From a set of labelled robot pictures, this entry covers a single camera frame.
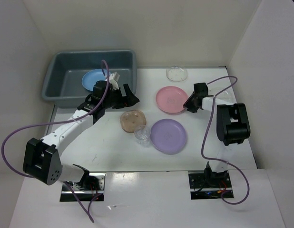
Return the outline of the pink plastic plate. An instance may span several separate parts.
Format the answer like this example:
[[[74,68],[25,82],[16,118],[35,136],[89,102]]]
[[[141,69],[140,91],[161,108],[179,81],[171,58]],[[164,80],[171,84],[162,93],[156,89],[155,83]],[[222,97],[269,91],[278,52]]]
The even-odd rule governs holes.
[[[169,114],[177,114],[184,110],[187,101],[187,93],[176,86],[161,88],[156,94],[156,103],[160,110]]]

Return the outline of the clear plastic cup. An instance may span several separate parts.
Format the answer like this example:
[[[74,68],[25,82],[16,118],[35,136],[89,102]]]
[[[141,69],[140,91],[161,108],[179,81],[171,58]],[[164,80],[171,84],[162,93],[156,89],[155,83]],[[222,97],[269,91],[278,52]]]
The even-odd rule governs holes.
[[[141,145],[147,145],[150,140],[151,130],[146,125],[140,125],[134,130],[134,136]]]

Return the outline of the blue plastic plate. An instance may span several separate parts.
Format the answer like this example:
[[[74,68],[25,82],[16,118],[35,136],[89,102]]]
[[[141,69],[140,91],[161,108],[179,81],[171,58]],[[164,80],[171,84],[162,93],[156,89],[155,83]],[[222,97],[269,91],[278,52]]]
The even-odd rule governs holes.
[[[101,69],[94,69],[87,72],[83,76],[81,83],[86,90],[92,92],[96,82],[106,81],[106,79],[107,79],[107,74],[104,75]]]

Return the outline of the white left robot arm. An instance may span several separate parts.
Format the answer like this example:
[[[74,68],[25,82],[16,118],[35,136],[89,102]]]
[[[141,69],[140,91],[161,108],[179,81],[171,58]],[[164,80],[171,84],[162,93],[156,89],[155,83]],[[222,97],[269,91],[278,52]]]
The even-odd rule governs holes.
[[[98,81],[93,92],[59,128],[41,139],[31,138],[27,142],[23,171],[47,185],[68,181],[79,190],[86,189],[90,183],[89,170],[76,164],[63,165],[60,157],[79,135],[105,114],[106,109],[122,109],[139,102],[127,84],[123,88],[125,95],[111,83]]]

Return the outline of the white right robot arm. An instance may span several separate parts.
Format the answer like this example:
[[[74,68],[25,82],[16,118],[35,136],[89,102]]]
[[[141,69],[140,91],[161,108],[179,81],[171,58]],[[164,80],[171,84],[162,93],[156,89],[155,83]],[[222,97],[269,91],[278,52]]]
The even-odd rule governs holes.
[[[197,113],[199,109],[210,112],[209,122],[203,137],[201,155],[208,160],[207,172],[204,174],[204,183],[213,187],[220,182],[220,175],[227,172],[232,157],[232,150],[249,138],[251,130],[246,106],[243,103],[231,103],[210,95],[206,83],[194,84],[194,91],[184,103],[183,107]],[[216,157],[206,156],[204,153],[207,136],[213,118],[216,118],[216,135],[221,142]]]

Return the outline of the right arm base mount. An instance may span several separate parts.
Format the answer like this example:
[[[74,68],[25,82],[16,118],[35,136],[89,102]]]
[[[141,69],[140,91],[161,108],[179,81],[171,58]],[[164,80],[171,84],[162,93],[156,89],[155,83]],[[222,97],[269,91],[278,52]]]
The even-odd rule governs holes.
[[[191,200],[234,198],[228,171],[214,172],[207,163],[203,171],[188,173]]]

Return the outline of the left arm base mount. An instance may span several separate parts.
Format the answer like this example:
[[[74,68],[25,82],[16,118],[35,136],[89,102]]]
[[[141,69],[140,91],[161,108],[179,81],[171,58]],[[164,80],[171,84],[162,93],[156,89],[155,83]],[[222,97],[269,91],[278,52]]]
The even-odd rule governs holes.
[[[104,201],[105,179],[105,173],[91,172],[84,184],[68,181],[68,187],[65,183],[63,183],[59,201],[76,201],[76,198],[70,189],[74,191],[75,195],[82,202],[91,201],[95,197],[95,201]]]

